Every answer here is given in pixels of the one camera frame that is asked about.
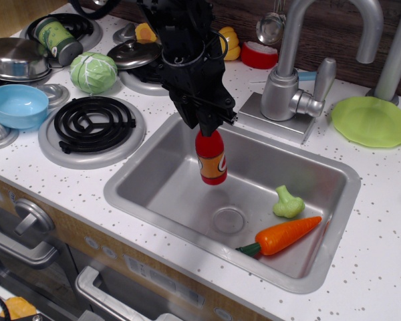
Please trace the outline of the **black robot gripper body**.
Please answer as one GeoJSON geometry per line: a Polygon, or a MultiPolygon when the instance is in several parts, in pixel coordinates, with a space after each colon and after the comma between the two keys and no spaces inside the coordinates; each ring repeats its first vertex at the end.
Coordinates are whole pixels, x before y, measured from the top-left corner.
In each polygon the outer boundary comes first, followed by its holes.
{"type": "Polygon", "coordinates": [[[223,85],[224,53],[217,31],[157,28],[156,32],[162,43],[158,73],[168,92],[186,94],[196,111],[204,107],[235,107],[235,100],[223,85]]]}

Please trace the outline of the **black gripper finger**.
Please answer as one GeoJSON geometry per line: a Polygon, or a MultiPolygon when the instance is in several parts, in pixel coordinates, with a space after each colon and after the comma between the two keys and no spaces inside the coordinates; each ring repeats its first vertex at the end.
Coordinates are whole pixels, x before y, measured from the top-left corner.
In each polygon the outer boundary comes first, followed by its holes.
{"type": "Polygon", "coordinates": [[[224,122],[233,125],[237,120],[237,113],[232,108],[204,107],[196,111],[200,131],[204,137],[210,137],[224,122]]]}
{"type": "Polygon", "coordinates": [[[169,96],[184,123],[189,128],[194,128],[195,126],[197,126],[198,118],[196,115],[196,109],[190,98],[186,94],[174,90],[171,90],[169,92],[169,96]]]}

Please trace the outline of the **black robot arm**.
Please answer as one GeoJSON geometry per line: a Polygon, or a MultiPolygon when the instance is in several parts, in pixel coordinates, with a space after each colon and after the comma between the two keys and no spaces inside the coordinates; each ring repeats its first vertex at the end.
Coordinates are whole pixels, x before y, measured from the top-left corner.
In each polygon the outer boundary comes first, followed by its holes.
{"type": "Polygon", "coordinates": [[[236,119],[235,101],[223,85],[227,45],[212,29],[207,1],[138,1],[162,44],[157,72],[178,113],[203,136],[236,119]]]}

